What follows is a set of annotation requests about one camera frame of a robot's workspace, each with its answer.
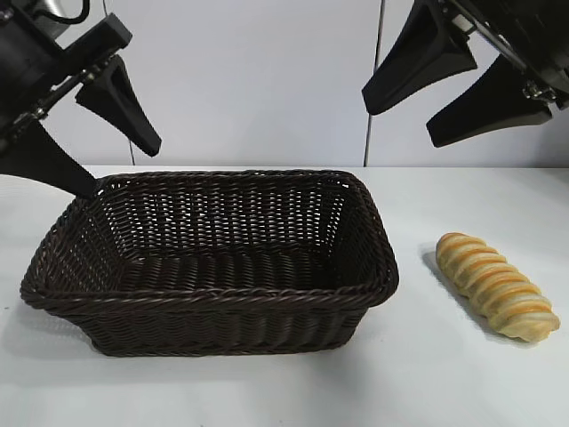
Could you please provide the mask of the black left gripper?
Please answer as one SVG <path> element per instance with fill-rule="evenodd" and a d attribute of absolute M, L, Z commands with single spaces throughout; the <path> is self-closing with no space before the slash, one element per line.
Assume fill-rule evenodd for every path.
<path fill-rule="evenodd" d="M 76 102 L 123 133 L 146 155 L 162 139 L 141 107 L 116 53 L 132 33 L 111 13 L 61 48 L 37 22 L 75 24 L 44 10 L 1 9 L 1 174 L 38 181 L 76 197 L 93 198 L 97 180 L 38 122 L 76 86 Z"/>

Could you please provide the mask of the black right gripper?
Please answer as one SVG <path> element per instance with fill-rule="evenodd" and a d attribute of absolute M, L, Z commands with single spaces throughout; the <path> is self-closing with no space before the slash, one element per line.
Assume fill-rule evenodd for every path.
<path fill-rule="evenodd" d="M 461 96 L 427 122 L 435 147 L 500 129 L 542 125 L 549 104 L 568 108 L 566 1 L 415 1 L 384 61 L 362 89 L 377 116 L 419 90 L 471 71 L 469 37 L 444 14 L 468 24 L 499 53 Z"/>

